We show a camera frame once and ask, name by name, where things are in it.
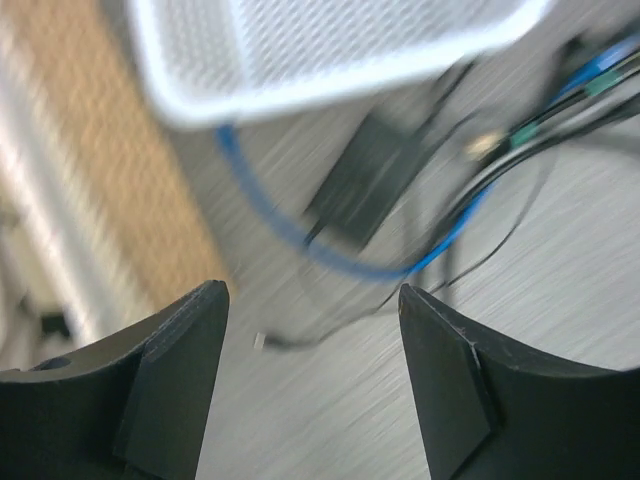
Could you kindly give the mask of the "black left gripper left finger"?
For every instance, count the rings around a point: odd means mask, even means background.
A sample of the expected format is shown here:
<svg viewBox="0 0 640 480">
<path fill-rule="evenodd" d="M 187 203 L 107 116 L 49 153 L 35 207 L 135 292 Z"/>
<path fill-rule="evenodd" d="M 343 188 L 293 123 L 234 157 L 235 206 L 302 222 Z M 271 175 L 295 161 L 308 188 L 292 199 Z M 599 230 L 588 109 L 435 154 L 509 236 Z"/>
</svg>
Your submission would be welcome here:
<svg viewBox="0 0 640 480">
<path fill-rule="evenodd" d="M 226 332 L 206 281 L 156 314 L 1 375 L 5 479 L 191 479 Z"/>
</svg>

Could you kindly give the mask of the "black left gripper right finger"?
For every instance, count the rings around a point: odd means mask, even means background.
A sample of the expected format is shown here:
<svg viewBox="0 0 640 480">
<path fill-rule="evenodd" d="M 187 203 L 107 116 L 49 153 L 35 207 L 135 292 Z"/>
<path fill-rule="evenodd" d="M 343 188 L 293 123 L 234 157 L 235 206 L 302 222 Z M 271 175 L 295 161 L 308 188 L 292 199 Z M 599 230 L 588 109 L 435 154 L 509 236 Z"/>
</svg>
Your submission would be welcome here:
<svg viewBox="0 0 640 480">
<path fill-rule="evenodd" d="M 405 285 L 399 325 L 434 479 L 635 479 L 639 372 L 570 361 Z"/>
</svg>

